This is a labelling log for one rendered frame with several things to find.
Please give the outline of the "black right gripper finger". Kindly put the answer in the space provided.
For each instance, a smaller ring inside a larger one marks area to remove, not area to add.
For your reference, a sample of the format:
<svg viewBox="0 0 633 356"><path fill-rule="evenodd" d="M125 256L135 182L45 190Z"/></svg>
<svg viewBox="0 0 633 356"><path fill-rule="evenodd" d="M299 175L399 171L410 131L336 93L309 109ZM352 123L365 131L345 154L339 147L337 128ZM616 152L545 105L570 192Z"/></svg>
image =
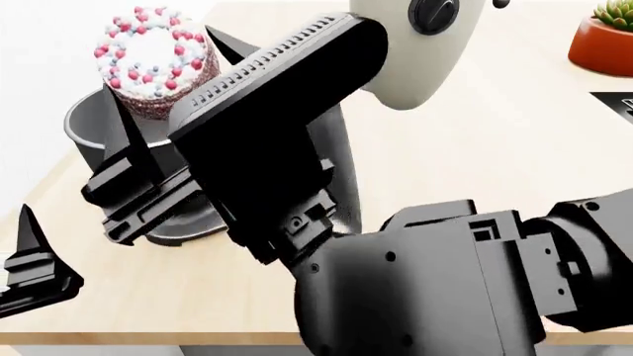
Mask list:
<svg viewBox="0 0 633 356"><path fill-rule="evenodd" d="M108 85L103 93L109 115L104 159L81 193L90 204L123 204L161 183L164 175L124 103Z"/></svg>
<svg viewBox="0 0 633 356"><path fill-rule="evenodd" d="M205 26L207 34L217 47L221 55L231 65L239 64L245 58L257 52L257 46L248 44L238 38L215 29L212 26Z"/></svg>

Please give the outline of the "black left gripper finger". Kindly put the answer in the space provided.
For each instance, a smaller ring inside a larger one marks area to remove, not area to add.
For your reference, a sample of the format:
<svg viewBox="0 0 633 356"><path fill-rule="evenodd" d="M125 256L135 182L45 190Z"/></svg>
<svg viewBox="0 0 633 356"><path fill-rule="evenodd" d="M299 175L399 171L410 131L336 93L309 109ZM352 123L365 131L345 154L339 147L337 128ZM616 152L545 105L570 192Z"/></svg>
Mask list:
<svg viewBox="0 0 633 356"><path fill-rule="evenodd" d="M54 255L33 210L24 204L19 215L17 254L26 256L36 253Z"/></svg>

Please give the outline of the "white cake with pink pearls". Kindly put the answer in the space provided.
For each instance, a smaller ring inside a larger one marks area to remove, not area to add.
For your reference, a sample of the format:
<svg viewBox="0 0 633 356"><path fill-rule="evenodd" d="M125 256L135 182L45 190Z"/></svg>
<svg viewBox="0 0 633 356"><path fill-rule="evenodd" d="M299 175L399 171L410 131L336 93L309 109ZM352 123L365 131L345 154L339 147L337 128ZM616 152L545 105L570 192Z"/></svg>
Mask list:
<svg viewBox="0 0 633 356"><path fill-rule="evenodd" d="M105 84L142 120L167 120L178 100L221 74L205 26L169 7L113 17L93 55Z"/></svg>

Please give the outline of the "grey metal mixer bowl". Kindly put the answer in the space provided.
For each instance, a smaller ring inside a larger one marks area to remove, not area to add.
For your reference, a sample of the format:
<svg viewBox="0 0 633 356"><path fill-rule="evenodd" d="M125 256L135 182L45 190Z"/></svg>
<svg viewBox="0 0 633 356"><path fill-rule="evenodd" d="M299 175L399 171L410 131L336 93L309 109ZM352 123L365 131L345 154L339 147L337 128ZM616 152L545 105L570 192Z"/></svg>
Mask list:
<svg viewBox="0 0 633 356"><path fill-rule="evenodd" d="M104 160L106 126L114 115L107 109L101 89L82 98L67 112L66 135L75 142L91 170ZM137 119L136 123L163 174L170 176L185 166L182 156L167 139L168 123ZM203 198L185 204L146 236L148 239L196 239L226 228L219 214Z"/></svg>

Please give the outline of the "cream stand mixer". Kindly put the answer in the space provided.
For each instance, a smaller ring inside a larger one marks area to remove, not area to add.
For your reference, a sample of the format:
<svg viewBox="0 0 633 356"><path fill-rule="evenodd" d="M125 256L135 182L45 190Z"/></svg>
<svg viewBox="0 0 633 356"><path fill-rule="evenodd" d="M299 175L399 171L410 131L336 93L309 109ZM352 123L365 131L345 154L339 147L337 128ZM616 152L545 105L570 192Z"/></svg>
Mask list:
<svg viewBox="0 0 633 356"><path fill-rule="evenodd" d="M398 110L421 106L443 84L462 55L485 4L485 0L455 0L458 10L454 15L440 26L425 28L419 16L405 13L421 1L349 0L351 11L387 27L386 67L365 89ZM312 121L308 130L318 155L330 159L337 168L328 186L338 203L332 218L334 230L361 232L360 198L342 109L329 109Z"/></svg>

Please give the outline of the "orange plant pot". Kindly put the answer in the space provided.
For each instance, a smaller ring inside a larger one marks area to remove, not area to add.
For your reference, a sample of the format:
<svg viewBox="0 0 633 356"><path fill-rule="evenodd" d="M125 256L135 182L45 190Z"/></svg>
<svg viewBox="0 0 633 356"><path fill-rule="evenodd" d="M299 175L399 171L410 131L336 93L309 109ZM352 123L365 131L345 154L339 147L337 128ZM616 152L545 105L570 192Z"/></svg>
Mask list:
<svg viewBox="0 0 633 356"><path fill-rule="evenodd" d="M568 59L593 72L633 77L633 32L613 29L601 20L586 17L573 37Z"/></svg>

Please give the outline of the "black flat panel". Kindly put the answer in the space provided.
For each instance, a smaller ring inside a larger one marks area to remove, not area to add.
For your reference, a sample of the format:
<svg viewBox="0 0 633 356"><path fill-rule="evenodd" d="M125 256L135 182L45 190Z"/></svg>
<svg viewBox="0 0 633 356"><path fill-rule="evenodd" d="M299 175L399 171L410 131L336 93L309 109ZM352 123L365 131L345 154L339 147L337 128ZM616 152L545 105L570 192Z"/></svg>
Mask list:
<svg viewBox="0 0 633 356"><path fill-rule="evenodd" d="M590 94L621 118L633 124L633 91L590 92Z"/></svg>

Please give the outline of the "green succulent plant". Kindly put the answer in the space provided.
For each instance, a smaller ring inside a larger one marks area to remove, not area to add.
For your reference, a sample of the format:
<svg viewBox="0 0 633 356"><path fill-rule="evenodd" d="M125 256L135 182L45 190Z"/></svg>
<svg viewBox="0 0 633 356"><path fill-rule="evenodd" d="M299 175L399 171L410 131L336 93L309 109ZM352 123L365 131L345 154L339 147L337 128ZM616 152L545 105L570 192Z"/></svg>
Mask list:
<svg viewBox="0 0 633 356"><path fill-rule="evenodd" d="M593 9L592 18L614 29L633 32L633 0L605 0Z"/></svg>

